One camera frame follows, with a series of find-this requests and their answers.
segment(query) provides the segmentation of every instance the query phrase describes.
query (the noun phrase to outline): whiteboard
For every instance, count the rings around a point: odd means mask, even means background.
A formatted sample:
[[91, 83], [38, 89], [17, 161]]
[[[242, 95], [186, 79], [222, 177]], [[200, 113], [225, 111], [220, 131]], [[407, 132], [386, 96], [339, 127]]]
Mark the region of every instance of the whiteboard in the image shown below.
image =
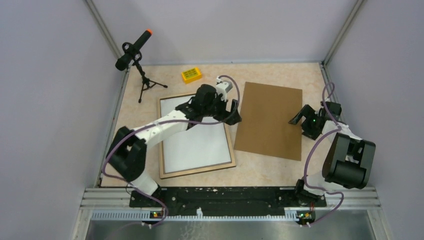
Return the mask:
[[[188, 102], [194, 94], [159, 99], [159, 117]], [[202, 122], [216, 122], [212, 117]], [[165, 139], [160, 147], [160, 178], [171, 178], [235, 167], [233, 146], [227, 126], [196, 125]]]

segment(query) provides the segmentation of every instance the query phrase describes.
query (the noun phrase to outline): black mounting plate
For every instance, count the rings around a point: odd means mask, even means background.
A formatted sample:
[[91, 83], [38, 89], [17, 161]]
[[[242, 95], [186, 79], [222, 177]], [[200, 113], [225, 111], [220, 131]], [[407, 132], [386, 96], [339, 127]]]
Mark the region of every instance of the black mounting plate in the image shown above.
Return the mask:
[[[201, 208], [204, 216], [281, 216], [287, 207], [300, 206], [294, 187], [162, 187], [153, 194], [169, 211], [169, 216], [195, 216]], [[131, 208], [162, 206], [132, 191]], [[326, 207], [318, 200], [315, 207]]]

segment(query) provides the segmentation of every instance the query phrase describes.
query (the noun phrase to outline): metal floor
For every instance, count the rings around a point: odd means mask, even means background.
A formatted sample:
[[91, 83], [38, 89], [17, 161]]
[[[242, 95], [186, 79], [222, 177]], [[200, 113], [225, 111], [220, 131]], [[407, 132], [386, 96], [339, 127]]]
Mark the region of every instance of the metal floor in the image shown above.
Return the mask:
[[[317, 217], [324, 211], [317, 211]], [[308, 228], [288, 221], [168, 221], [150, 230], [128, 221], [92, 220], [86, 240], [375, 240], [366, 210], [337, 211]]]

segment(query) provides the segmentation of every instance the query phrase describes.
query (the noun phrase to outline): white board surface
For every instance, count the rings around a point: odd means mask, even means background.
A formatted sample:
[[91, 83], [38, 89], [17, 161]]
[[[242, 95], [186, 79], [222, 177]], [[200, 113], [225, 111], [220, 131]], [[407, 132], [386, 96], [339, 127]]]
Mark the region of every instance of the white board surface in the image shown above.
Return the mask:
[[[185, 103], [193, 95], [185, 95], [160, 100], [160, 114], [165, 116], [179, 104]], [[202, 122], [216, 122], [205, 117]], [[231, 162], [230, 150], [224, 124], [196, 125], [179, 132], [163, 141], [164, 172], [208, 167]]]

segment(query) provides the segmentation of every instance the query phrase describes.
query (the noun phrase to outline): cable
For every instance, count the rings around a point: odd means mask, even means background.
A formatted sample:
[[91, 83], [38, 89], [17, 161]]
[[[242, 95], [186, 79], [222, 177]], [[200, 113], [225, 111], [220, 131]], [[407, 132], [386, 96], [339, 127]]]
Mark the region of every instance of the cable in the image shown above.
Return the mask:
[[323, 219], [325, 219], [326, 217], [328, 217], [329, 215], [331, 215], [332, 213], [334, 213], [343, 203], [343, 200], [345, 199], [345, 195], [343, 194], [343, 192], [341, 191], [335, 191], [335, 192], [328, 192], [327, 189], [320, 187], [320, 186], [311, 186], [308, 183], [308, 166], [309, 163], [311, 162], [311, 158], [312, 155], [314, 154], [315, 150], [317, 149], [318, 145], [328, 136], [330, 136], [331, 134], [334, 134], [336, 132], [339, 132], [340, 130], [342, 130], [342, 127], [339, 125], [339, 123], [336, 121], [336, 119], [334, 118], [334, 116], [332, 115], [332, 113], [330, 112], [327, 104], [326, 104], [326, 99], [325, 99], [325, 94], [326, 94], [326, 90], [328, 90], [328, 87], [332, 87], [331, 91], [329, 91], [328, 94], [328, 98], [330, 98], [330, 96], [333, 94], [334, 89], [335, 89], [335, 85], [333, 82], [329, 82], [328, 84], [325, 85], [324, 89], [322, 90], [322, 104], [325, 108], [325, 111], [327, 112], [327, 114], [329, 115], [329, 117], [331, 118], [331, 120], [335, 123], [335, 125], [337, 126], [337, 129], [331, 130], [329, 132], [327, 132], [326, 134], [322, 135], [313, 145], [312, 149], [310, 150], [307, 158], [306, 158], [306, 162], [305, 162], [305, 166], [304, 166], [304, 170], [303, 170], [303, 181], [305, 186], [307, 186], [310, 189], [317, 189], [317, 190], [321, 190], [325, 193], [327, 193], [328, 195], [336, 195], [336, 194], [340, 194], [341, 198], [340, 198], [340, 202], [337, 204], [337, 206], [335, 206], [335, 208], [333, 208], [329, 213], [325, 214], [324, 216], [322, 216], [321, 218], [317, 219], [315, 222], [310, 223], [309, 226], [315, 225], [319, 222], [321, 222]]
[[[158, 125], [162, 125], [162, 124], [170, 124], [170, 123], [189, 123], [189, 124], [199, 124], [199, 125], [217, 125], [217, 124], [221, 124], [221, 123], [224, 123], [224, 122], [226, 122], [229, 118], [231, 118], [233, 115], [234, 115], [234, 113], [237, 111], [237, 108], [238, 108], [238, 106], [239, 106], [239, 102], [240, 102], [240, 89], [239, 89], [239, 86], [237, 85], [237, 83], [236, 83], [236, 81], [232, 78], [232, 77], [230, 77], [230, 76], [228, 76], [228, 75], [220, 75], [220, 76], [218, 76], [218, 78], [220, 79], [220, 78], [228, 78], [228, 79], [230, 79], [231, 81], [232, 81], [232, 83], [234, 84], [234, 86], [235, 86], [235, 89], [237, 90], [237, 104], [236, 104], [236, 106], [235, 106], [235, 108], [234, 108], [234, 110], [224, 119], [224, 120], [222, 120], [222, 121], [217, 121], [217, 122], [200, 122], [200, 121], [192, 121], [192, 120], [183, 120], [183, 119], [173, 119], [173, 120], [166, 120], [166, 121], [161, 121], [161, 122], [159, 122], [159, 123], [157, 123]], [[156, 124], [150, 124], [150, 125], [146, 125], [146, 126], [143, 126], [142, 128], [140, 128], [140, 129], [137, 129], [137, 130], [135, 130], [135, 131], [132, 131], [130, 134], [128, 134], [128, 135], [126, 135], [121, 141], [119, 141], [117, 144], [116, 144], [116, 146], [114, 147], [114, 148], [112, 148], [112, 150], [109, 152], [109, 154], [107, 155], [107, 157], [106, 157], [106, 159], [105, 159], [105, 161], [104, 161], [104, 163], [103, 163], [103, 165], [102, 165], [102, 167], [101, 167], [101, 172], [103, 173], [103, 175], [105, 175], [106, 177], [109, 177], [109, 178], [114, 178], [114, 179], [119, 179], [119, 180], [122, 180], [122, 181], [125, 181], [125, 179], [123, 178], [123, 177], [120, 177], [120, 176], [117, 176], [117, 175], [111, 175], [111, 174], [108, 174], [108, 173], [106, 173], [106, 165], [109, 163], [109, 160], [111, 159], [111, 157], [113, 156], [113, 154], [118, 150], [118, 148], [126, 141], [126, 140], [128, 140], [130, 137], [132, 137], [132, 136], [134, 136], [135, 134], [137, 134], [137, 133], [139, 133], [139, 132], [141, 132], [141, 131], [144, 131], [144, 130], [147, 130], [147, 129], [150, 129], [150, 128], [152, 128], [152, 127], [154, 127], [154, 126], [156, 126]], [[148, 194], [146, 194], [146, 193], [144, 193], [143, 191], [141, 191], [140, 189], [138, 189], [137, 187], [135, 187], [134, 185], [132, 185], [131, 183], [129, 183], [128, 182], [128, 184], [129, 185], [131, 185], [132, 186], [132, 188], [134, 188], [134, 190], [135, 191], [137, 191], [139, 194], [141, 194], [142, 196], [144, 196], [144, 197], [146, 197], [146, 198], [149, 198], [149, 199], [151, 199], [151, 200], [153, 200], [153, 201], [155, 201], [155, 202], [157, 202], [157, 203], [159, 203], [162, 207], [163, 207], [163, 209], [164, 209], [164, 214], [163, 214], [163, 217], [162, 217], [162, 219], [160, 219], [160, 221], [158, 221], [157, 223], [155, 223], [155, 224], [153, 224], [153, 225], [151, 225], [151, 227], [156, 227], [156, 226], [158, 226], [158, 225], [160, 225], [160, 224], [162, 224], [163, 223], [163, 221], [167, 218], [167, 216], [168, 216], [168, 208], [167, 208], [167, 206], [162, 202], [162, 201], [160, 201], [159, 199], [157, 199], [157, 198], [155, 198], [155, 197], [153, 197], [153, 196], [150, 196], [150, 195], [148, 195]], [[123, 228], [125, 228], [125, 227], [127, 227], [127, 226], [130, 226], [130, 225], [133, 225], [133, 224], [135, 224], [134, 222], [133, 223], [129, 223], [129, 224], [126, 224], [126, 225], [124, 225], [124, 226], [122, 226], [122, 227], [120, 227], [120, 228], [118, 228], [116, 231], [114, 231], [113, 233], [111, 233], [106, 239], [108, 239], [110, 236], [112, 236], [112, 235], [114, 235], [117, 231], [120, 231], [121, 229], [123, 229]]]
[[128, 191], [128, 186], [129, 185], [130, 185], [129, 183], [126, 184], [126, 186], [125, 186], [125, 192], [131, 196], [131, 193]]

